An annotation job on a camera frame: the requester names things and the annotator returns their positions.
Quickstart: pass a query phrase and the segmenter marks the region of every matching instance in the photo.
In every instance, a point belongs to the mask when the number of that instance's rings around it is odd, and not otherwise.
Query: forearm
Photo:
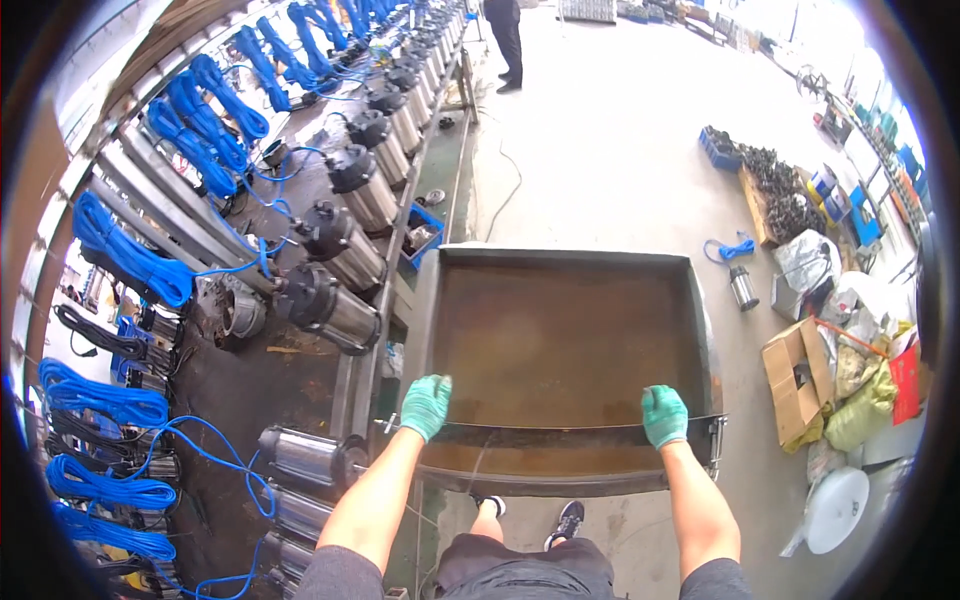
[[[369,559],[383,573],[423,444],[420,434],[401,427],[337,503],[317,547],[344,546]]]
[[[670,443],[660,449],[660,454],[670,482],[681,581],[713,559],[739,562],[740,529],[723,494],[697,462],[690,444]]]

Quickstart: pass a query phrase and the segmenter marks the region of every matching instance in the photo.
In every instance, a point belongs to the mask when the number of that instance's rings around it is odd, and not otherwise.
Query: concrete floor
[[[492,244],[691,256],[706,294],[730,413],[718,483],[741,528],[748,582],[756,598],[829,596],[862,545],[845,543],[819,557],[802,546],[793,558],[778,556],[802,517],[806,452],[791,456],[778,446],[759,351],[788,323],[769,308],[770,253],[758,252],[750,263],[761,304],[745,315],[726,272],[703,256],[706,239],[732,243],[739,229],[752,232],[753,224],[736,175],[713,169],[697,136],[711,124],[738,141],[776,148],[811,171],[835,160],[836,151],[812,127],[814,108],[762,55],[712,45],[682,27],[622,19],[616,26],[561,27],[554,10],[523,11],[522,92],[492,93],[499,85],[495,74],[504,70],[492,37],[490,56],[478,67],[486,116],[476,134],[468,237],[488,237],[494,212],[516,185],[514,167],[499,153],[503,140],[523,184],[490,232]],[[502,519],[507,545],[542,548],[565,502],[508,498]],[[612,561],[616,594],[677,597],[668,492],[585,503],[581,535]],[[448,493],[439,516],[440,548],[466,531],[475,514],[469,498]]]

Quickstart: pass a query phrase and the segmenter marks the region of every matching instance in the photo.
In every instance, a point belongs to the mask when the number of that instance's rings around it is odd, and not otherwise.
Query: wooden pallet
[[[740,167],[736,172],[740,177],[740,184],[743,185],[743,194],[747,197],[747,206],[750,208],[750,215],[754,218],[754,231],[756,232],[756,242],[771,250],[780,245],[774,233],[767,225],[767,199],[756,189],[756,180],[754,175],[747,170],[746,166]]]

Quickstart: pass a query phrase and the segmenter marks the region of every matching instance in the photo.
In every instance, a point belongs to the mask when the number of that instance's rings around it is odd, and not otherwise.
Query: shorts
[[[564,541],[546,552],[517,552],[487,536],[459,534],[440,557],[438,591],[454,589],[485,571],[513,561],[543,561],[613,584],[613,565],[596,544],[586,538]]]

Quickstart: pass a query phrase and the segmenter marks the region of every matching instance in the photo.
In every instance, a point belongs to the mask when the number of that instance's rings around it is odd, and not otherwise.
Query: gloved hand
[[[400,407],[400,426],[413,429],[429,442],[444,425],[452,387],[453,379],[447,375],[427,375],[414,381]]]
[[[667,442],[686,440],[686,405],[668,385],[643,389],[643,429],[657,450]]]

